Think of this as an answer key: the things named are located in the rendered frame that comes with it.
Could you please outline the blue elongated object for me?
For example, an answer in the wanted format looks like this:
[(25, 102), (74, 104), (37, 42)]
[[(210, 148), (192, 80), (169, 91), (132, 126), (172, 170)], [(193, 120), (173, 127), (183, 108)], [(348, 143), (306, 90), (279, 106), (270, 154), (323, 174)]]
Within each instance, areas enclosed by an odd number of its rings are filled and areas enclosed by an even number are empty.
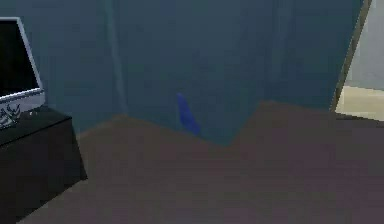
[(181, 93), (177, 94), (177, 105), (179, 111), (179, 120), (182, 126), (188, 132), (194, 135), (199, 135), (201, 133), (200, 126), (192, 114), (186, 98)]

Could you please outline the black television stand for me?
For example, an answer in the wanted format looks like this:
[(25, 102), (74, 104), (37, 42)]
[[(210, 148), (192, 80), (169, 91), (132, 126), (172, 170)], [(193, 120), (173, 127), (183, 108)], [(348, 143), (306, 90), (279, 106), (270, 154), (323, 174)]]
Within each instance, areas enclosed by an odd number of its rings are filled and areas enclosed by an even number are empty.
[(0, 224), (16, 224), (86, 178), (70, 116), (43, 106), (0, 130)]

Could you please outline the silver framed television set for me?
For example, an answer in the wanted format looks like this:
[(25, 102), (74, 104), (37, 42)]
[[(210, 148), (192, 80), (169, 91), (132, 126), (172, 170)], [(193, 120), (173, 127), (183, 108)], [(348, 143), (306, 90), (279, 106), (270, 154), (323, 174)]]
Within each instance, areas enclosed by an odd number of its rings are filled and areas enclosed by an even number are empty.
[(45, 90), (20, 17), (0, 16), (0, 130), (45, 103)]

